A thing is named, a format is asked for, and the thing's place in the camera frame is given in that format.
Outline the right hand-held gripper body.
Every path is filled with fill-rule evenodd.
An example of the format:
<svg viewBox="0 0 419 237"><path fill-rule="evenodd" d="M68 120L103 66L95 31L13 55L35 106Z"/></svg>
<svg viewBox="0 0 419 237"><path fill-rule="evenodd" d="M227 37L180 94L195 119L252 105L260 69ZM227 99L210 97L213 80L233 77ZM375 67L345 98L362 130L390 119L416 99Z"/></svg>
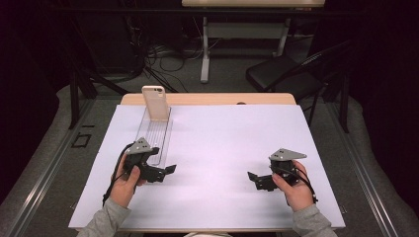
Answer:
<svg viewBox="0 0 419 237"><path fill-rule="evenodd" d="M304 159L305 157L306 155L303 153L280 148L269 157L271 162L270 169L273 173L282 177L290 186L294 186L299 180L299 174L293 160ZM255 186L257 190L268 192L277 188L271 175L255 176Z"/></svg>

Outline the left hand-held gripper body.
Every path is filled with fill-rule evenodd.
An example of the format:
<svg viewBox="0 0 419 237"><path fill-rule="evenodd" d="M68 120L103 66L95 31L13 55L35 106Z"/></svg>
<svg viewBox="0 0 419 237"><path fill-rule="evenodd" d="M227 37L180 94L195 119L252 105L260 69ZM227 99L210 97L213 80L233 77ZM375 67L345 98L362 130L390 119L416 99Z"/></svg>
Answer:
<svg viewBox="0 0 419 237"><path fill-rule="evenodd" d="M151 155L152 147L144 137L136 141L127 151L124 163L125 171L130 174L134 166L138 167L141 174L140 178L148 183L162 183L166 174L165 170L150 166L147 161Z"/></svg>

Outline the clear plastic tray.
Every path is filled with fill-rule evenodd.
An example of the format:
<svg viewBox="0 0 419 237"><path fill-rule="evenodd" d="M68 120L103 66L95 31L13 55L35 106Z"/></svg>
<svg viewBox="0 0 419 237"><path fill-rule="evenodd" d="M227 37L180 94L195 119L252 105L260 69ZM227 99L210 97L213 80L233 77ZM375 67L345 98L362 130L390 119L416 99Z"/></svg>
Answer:
<svg viewBox="0 0 419 237"><path fill-rule="evenodd" d="M152 120L148 110L145 110L136 139L143 137L151 147L158 147L159 152L151 155L147 164L153 167L164 168L171 137L173 120Z"/></svg>

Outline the beige phone case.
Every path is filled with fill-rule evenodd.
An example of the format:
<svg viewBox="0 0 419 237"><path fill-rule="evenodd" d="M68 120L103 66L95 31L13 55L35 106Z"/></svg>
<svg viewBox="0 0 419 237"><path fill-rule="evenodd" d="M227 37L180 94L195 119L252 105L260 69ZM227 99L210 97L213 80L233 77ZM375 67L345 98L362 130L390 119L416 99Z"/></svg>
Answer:
<svg viewBox="0 0 419 237"><path fill-rule="evenodd" d="M165 89L162 86L143 86L141 88L149 117L155 121L167 121L170 109L166 101Z"/></svg>

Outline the person's right hand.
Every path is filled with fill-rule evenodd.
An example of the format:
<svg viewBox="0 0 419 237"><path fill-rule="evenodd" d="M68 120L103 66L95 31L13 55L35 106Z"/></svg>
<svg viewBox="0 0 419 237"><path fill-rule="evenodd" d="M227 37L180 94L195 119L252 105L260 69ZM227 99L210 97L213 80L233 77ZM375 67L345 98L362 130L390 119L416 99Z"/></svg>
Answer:
<svg viewBox="0 0 419 237"><path fill-rule="evenodd" d="M312 192L304 182L298 182L290 186L281 176L272 174L272 180L277 187L285 194L286 200L294 212L303 210L314 204Z"/></svg>

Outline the person's left hand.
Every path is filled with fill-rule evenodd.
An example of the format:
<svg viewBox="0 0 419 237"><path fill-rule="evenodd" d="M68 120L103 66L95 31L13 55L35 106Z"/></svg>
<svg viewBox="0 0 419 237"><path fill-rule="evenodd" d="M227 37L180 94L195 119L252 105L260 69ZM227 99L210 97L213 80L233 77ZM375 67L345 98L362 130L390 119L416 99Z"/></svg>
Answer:
<svg viewBox="0 0 419 237"><path fill-rule="evenodd" d="M121 207L127 208L136 186L142 186L145 181L140 178L140 170L134 166L129 176L125 174L124 163L126 155L124 154L117 170L117 179L111 190L110 199Z"/></svg>

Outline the white table mat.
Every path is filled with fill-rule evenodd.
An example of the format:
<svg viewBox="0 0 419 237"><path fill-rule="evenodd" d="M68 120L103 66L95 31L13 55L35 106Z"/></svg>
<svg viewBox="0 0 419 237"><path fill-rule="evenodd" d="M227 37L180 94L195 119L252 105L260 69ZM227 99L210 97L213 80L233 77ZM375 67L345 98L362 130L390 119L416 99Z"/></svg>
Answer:
<svg viewBox="0 0 419 237"><path fill-rule="evenodd" d="M250 173L270 174L280 148L302 164L333 227L345 225L309 127L292 105L174 106L167 157L175 166L161 183L137 188L123 231L276 231L293 226L280 191L259 191Z"/></svg>

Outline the person's light clothing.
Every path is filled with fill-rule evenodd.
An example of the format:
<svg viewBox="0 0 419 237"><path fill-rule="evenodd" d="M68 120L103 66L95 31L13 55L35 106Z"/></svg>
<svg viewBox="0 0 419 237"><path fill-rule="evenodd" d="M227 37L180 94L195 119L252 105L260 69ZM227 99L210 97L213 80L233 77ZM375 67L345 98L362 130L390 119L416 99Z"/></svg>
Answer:
<svg viewBox="0 0 419 237"><path fill-rule="evenodd" d="M233 237L229 235L228 233L188 233L183 237Z"/></svg>

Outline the black folding chair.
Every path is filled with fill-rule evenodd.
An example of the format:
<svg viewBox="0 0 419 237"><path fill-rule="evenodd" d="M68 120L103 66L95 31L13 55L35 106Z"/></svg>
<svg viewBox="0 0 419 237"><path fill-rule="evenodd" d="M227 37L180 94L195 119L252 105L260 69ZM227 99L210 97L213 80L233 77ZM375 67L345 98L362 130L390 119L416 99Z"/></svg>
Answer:
<svg viewBox="0 0 419 237"><path fill-rule="evenodd" d="M350 51L349 40L320 50L302 62L287 55L251 66L246 70L246 80L261 93L289 93L298 102L313 96L308 124L311 124L319 93L331 79L343 71L346 54Z"/></svg>

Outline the wooden table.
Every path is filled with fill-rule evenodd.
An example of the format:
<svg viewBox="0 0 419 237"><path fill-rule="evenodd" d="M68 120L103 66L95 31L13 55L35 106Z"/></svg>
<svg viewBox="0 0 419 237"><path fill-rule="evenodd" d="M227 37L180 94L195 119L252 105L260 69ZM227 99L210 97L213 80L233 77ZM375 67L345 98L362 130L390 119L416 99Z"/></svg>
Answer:
<svg viewBox="0 0 419 237"><path fill-rule="evenodd" d="M296 101L289 93L168 93L165 97L144 97L142 94L126 94L122 105L145 105L165 101L168 105L295 105Z"/></svg>

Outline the dark cabinet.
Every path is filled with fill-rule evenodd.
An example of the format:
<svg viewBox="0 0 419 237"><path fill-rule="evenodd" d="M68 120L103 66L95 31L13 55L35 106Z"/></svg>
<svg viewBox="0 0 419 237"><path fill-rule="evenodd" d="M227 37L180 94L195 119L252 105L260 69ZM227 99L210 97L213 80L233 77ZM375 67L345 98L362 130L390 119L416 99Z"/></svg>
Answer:
<svg viewBox="0 0 419 237"><path fill-rule="evenodd" d="M77 22L100 73L129 74L137 69L137 59L123 17L80 15Z"/></svg>

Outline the white-legged desk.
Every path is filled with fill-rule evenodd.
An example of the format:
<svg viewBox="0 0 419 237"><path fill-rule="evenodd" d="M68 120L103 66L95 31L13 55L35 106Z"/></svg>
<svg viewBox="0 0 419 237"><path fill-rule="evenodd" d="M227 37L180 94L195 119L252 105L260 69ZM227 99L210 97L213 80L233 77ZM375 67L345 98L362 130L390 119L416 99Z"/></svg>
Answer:
<svg viewBox="0 0 419 237"><path fill-rule="evenodd" d="M325 0L182 0L183 7L203 9L226 8L256 8L257 10L273 9L311 9L321 8ZM210 74L210 47L209 38L214 39L277 39L279 41L275 55L284 51L287 35L290 28L290 18L280 20L278 23L235 21L212 22L203 17L203 64L201 82L207 83Z"/></svg>

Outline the aluminium floor rail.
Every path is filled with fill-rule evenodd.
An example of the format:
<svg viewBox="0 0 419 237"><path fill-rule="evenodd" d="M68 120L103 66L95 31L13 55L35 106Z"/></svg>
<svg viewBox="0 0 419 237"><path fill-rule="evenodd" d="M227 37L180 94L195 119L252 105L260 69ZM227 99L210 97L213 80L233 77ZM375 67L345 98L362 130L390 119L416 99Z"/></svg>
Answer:
<svg viewBox="0 0 419 237"><path fill-rule="evenodd" d="M335 129L347 150L351 165L383 237L399 237L350 134L346 133L340 124L338 109L333 104L326 104L325 107L332 117Z"/></svg>
<svg viewBox="0 0 419 237"><path fill-rule="evenodd" d="M22 237L61 166L70 142L77 135L95 100L82 101L72 128L70 105L62 99L58 112L13 189L0 205L0 237Z"/></svg>

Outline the black metal stand frame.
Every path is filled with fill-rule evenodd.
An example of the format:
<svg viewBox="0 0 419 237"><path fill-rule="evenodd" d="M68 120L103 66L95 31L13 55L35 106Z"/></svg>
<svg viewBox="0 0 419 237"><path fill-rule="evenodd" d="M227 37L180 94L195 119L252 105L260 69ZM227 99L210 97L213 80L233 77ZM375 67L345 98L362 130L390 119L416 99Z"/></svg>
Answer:
<svg viewBox="0 0 419 237"><path fill-rule="evenodd" d="M75 127L80 119L80 106L79 106L79 92L89 100L93 100L98 96L98 92L94 87L97 82L106 86L107 88L117 92L120 95L127 94L127 90L118 86L117 84L109 81L98 73L85 67L74 69L70 74L70 105L71 105L71 123L69 128Z"/></svg>

